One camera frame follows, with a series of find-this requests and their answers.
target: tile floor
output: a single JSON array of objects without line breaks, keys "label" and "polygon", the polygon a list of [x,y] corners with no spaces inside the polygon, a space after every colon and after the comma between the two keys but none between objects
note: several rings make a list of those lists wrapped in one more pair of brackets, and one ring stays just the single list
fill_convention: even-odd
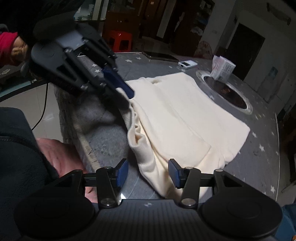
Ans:
[{"label": "tile floor", "polygon": [[[0,107],[14,107],[23,111],[30,127],[40,119],[44,108],[46,85],[36,87],[0,102]],[[59,125],[59,107],[54,95],[54,86],[49,84],[47,104],[42,121],[33,130],[36,138],[63,141]]]}]

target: white fabric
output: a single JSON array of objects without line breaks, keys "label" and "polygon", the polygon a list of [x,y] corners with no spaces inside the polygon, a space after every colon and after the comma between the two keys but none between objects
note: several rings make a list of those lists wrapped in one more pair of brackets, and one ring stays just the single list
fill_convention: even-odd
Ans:
[{"label": "white fabric", "polygon": [[213,173],[237,155],[249,134],[246,124],[215,104],[185,73],[127,83],[135,91],[129,110],[121,113],[128,142],[141,174],[163,197],[181,193],[168,175],[170,158],[181,167]]}]

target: white star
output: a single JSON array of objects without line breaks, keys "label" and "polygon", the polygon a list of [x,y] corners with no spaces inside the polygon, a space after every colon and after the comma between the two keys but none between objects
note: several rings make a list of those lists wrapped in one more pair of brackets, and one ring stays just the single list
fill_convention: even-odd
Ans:
[{"label": "white star", "polygon": [[265,150],[264,150],[264,147],[261,146],[261,144],[259,144],[259,149],[260,149],[262,152],[265,151]]},{"label": "white star", "polygon": [[274,186],[271,186],[270,191],[272,191],[272,193],[274,193],[276,190],[274,189]]}]

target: red sleeve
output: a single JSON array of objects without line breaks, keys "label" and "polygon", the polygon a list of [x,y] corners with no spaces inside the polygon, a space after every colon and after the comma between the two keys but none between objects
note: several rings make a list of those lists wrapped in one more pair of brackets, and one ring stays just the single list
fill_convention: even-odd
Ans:
[{"label": "red sleeve", "polygon": [[10,54],[16,38],[17,32],[3,32],[2,34],[0,34],[0,65],[15,64],[14,61],[11,59]]}]

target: stool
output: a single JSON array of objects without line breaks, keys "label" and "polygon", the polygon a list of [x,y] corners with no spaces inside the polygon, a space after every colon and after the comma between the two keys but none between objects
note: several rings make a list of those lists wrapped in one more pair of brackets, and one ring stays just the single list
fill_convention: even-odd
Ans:
[{"label": "stool", "polygon": [[106,34],[106,41],[113,52],[130,52],[133,35],[123,31],[110,30]]}]

